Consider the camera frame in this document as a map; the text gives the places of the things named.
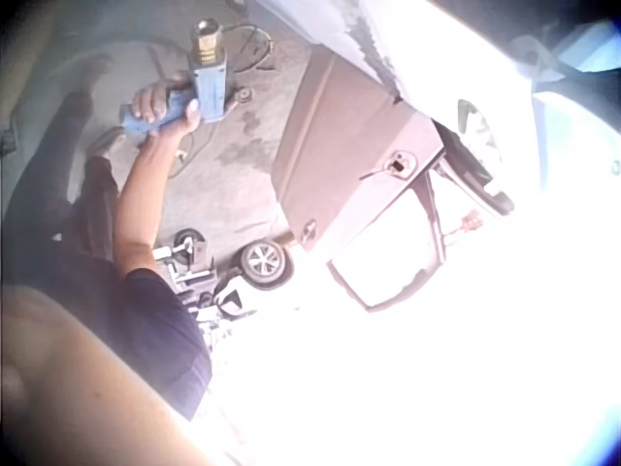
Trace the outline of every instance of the brass nozzle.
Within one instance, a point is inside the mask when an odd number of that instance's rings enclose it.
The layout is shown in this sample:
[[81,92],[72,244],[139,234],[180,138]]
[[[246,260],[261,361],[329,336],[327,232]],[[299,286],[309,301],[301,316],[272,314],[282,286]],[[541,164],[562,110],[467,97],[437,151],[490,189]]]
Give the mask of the brass nozzle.
[[198,64],[210,65],[221,54],[222,26],[212,17],[199,21],[194,30],[194,54]]

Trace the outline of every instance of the black shirt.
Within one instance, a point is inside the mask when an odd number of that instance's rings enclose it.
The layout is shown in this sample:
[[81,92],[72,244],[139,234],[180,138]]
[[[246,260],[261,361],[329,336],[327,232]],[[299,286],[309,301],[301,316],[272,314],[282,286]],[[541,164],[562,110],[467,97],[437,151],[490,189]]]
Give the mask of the black shirt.
[[124,279],[105,260],[62,243],[3,248],[3,281],[32,286],[99,337],[175,410],[192,419],[212,377],[201,330],[156,273]]

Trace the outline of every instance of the door panel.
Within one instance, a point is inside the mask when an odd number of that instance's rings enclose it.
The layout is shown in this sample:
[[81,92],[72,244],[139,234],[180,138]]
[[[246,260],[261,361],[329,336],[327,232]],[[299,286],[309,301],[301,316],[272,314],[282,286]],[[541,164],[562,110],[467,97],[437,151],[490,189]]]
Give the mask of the door panel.
[[[327,262],[441,149],[428,117],[403,101],[395,103],[380,84],[317,47],[287,121],[272,181],[298,241]],[[381,172],[398,151],[411,157],[411,170],[393,170],[397,176]]]

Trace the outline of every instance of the concrete floor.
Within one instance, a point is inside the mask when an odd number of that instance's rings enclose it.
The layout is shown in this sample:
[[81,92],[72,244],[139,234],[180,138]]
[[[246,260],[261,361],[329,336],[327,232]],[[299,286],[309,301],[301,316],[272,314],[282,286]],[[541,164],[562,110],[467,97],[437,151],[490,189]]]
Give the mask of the concrete floor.
[[[248,21],[266,29],[276,43],[269,61],[275,70],[251,71],[237,77],[238,84],[252,88],[253,100],[219,123],[207,148],[169,182],[158,241],[168,244],[180,229],[196,228],[211,242],[216,259],[221,261],[250,241],[285,232],[286,220],[276,201],[270,172],[311,47],[261,7],[253,5],[249,18],[243,18],[223,0],[65,2],[15,114],[18,151],[3,160],[3,213],[49,120],[70,90],[68,83],[79,59],[105,52],[114,65],[93,90],[95,111],[76,153],[69,200],[80,191],[85,148],[118,124],[122,103],[130,101],[142,86],[159,79],[152,52],[165,75],[186,69],[179,47],[169,42],[188,50],[190,28],[202,17],[215,17],[223,25]],[[235,38],[228,37],[235,43]],[[235,50],[236,44],[232,44],[229,53]],[[199,128],[194,147],[200,148],[211,131],[207,125]],[[188,141],[182,146],[188,147]],[[127,142],[113,157],[114,177],[120,187],[135,155],[136,149]]]

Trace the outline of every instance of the hand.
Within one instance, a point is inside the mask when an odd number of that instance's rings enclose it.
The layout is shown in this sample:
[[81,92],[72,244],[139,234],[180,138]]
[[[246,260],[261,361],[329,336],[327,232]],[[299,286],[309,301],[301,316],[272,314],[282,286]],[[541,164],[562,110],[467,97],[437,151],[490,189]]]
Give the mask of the hand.
[[[161,120],[166,115],[166,100],[173,89],[183,89],[191,85],[191,76],[180,72],[171,80],[162,80],[141,89],[134,96],[132,112],[134,117],[142,118],[147,123]],[[187,133],[196,130],[200,124],[198,101],[192,100],[185,109],[185,117],[162,126],[159,134],[166,138],[181,140]]]

